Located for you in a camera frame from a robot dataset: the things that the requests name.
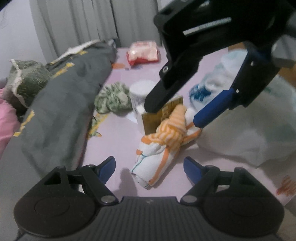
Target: white towel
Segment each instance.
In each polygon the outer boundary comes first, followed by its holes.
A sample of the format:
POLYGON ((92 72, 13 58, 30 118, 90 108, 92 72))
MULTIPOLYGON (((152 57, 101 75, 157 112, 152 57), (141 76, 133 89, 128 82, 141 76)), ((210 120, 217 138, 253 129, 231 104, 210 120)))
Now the white towel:
POLYGON ((153 186, 178 155, 180 146, 198 138, 201 129, 193 124, 196 112, 178 105, 156 133, 144 136, 137 149, 137 163, 131 174, 144 188, 153 186))

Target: pink cloth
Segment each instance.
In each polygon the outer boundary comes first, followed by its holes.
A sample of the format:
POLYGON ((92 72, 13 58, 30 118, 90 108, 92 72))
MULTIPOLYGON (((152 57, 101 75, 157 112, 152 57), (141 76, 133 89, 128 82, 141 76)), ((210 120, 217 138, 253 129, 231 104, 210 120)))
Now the pink cloth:
POLYGON ((10 141, 10 138, 20 127, 16 110, 2 99, 3 89, 0 89, 0 158, 10 141))

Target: gray curtain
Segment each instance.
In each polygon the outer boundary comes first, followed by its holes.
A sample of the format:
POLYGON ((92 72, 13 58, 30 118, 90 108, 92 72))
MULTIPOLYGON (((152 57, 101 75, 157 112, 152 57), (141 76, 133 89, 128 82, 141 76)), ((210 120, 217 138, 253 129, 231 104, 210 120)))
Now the gray curtain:
POLYGON ((50 62, 69 47, 119 38, 122 47, 160 37, 153 24, 157 0, 30 0, 37 36, 50 62))

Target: white container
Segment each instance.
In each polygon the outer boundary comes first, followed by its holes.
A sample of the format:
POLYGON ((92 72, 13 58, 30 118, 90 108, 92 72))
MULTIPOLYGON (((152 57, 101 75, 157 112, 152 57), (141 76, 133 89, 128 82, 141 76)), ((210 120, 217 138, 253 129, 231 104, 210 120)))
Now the white container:
POLYGON ((145 102, 147 95, 156 86, 156 82, 152 80, 139 80, 132 84, 129 88, 131 104, 135 115, 137 115, 137 107, 145 102))

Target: white wall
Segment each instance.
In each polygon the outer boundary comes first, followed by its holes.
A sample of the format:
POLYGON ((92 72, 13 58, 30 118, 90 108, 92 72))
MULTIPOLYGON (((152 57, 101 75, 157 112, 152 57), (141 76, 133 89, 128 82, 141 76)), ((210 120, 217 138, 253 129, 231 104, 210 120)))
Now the white wall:
POLYGON ((157 2, 158 2, 158 9, 159 10, 163 9, 166 5, 168 5, 172 1, 173 0, 157 0, 157 2))
POLYGON ((9 74, 9 59, 46 63, 35 31, 29 0, 13 0, 0 12, 0 78, 9 74))

